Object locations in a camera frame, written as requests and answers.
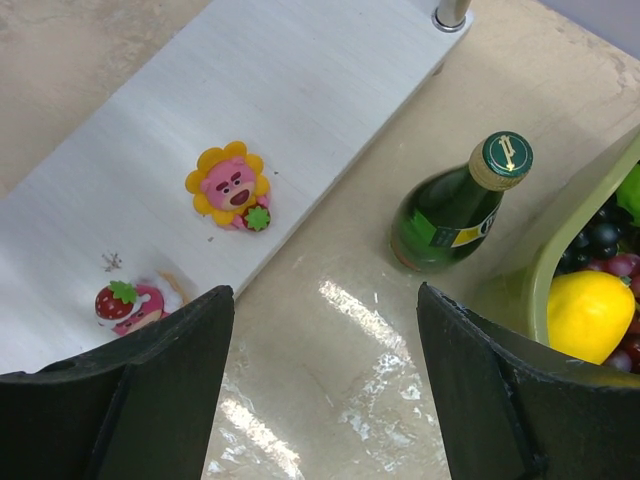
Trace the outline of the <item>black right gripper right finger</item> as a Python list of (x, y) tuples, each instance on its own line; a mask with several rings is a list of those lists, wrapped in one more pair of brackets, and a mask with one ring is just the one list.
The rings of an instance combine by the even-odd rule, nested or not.
[(638, 478), (638, 376), (556, 352), (427, 283), (417, 320), (452, 478)]

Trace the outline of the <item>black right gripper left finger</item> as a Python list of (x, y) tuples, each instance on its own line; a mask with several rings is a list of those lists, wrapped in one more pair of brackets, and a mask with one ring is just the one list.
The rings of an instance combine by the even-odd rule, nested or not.
[(197, 479), (234, 324), (218, 286), (163, 320), (1, 378), (5, 479)]

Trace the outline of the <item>red white strawberry toy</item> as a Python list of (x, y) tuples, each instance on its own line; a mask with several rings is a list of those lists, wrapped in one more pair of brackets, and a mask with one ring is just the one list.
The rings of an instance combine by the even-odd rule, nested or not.
[(154, 271), (131, 281), (110, 281), (95, 297), (97, 322), (122, 337), (181, 309), (189, 298), (169, 273)]

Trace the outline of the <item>pink yellow bear toy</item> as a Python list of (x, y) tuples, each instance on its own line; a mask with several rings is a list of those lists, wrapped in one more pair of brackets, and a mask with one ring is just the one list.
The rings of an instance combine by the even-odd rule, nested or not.
[(242, 141), (213, 147), (198, 158), (185, 180), (194, 210), (229, 231), (261, 232), (272, 220), (271, 186), (263, 159)]

